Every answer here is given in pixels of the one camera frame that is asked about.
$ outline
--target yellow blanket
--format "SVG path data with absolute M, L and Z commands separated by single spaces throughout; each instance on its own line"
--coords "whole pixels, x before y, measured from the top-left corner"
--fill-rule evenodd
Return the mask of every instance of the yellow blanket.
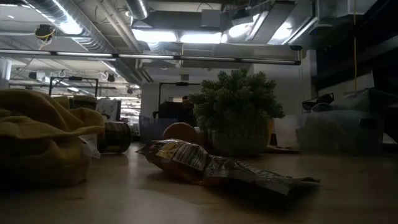
M 79 136 L 103 129 L 99 113 L 68 110 L 66 97 L 0 90 L 0 175 L 22 183 L 77 184 L 90 162 Z

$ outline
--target potted plant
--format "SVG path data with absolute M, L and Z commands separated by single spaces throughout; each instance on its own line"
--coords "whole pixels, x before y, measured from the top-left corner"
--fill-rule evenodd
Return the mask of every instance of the potted plant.
M 268 120 L 284 117 L 274 96 L 275 81 L 247 69 L 203 80 L 199 93 L 190 95 L 202 130 L 210 132 L 216 151 L 229 155 L 254 155 L 268 143 Z

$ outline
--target cylindrical container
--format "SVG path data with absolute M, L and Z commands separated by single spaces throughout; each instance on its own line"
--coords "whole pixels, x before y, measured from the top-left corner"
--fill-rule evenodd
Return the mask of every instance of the cylindrical container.
M 98 135 L 100 153 L 122 153 L 130 147 L 130 126 L 123 122 L 105 122 L 104 132 Z

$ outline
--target wicker basket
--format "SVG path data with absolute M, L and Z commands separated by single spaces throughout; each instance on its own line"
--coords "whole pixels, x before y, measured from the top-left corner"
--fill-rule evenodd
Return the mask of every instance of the wicker basket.
M 223 129 L 211 130 L 211 140 L 216 153 L 227 156 L 255 156 L 268 144 L 268 126 L 250 126 L 234 122 Z

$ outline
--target wooden table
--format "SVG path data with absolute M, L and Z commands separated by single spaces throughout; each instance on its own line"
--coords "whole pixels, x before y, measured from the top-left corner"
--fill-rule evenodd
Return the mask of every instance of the wooden table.
M 398 223 L 395 159 L 266 154 L 245 160 L 322 180 L 273 206 L 274 197 L 170 179 L 135 149 L 93 161 L 89 180 L 76 187 L 2 193 L 0 223 Z

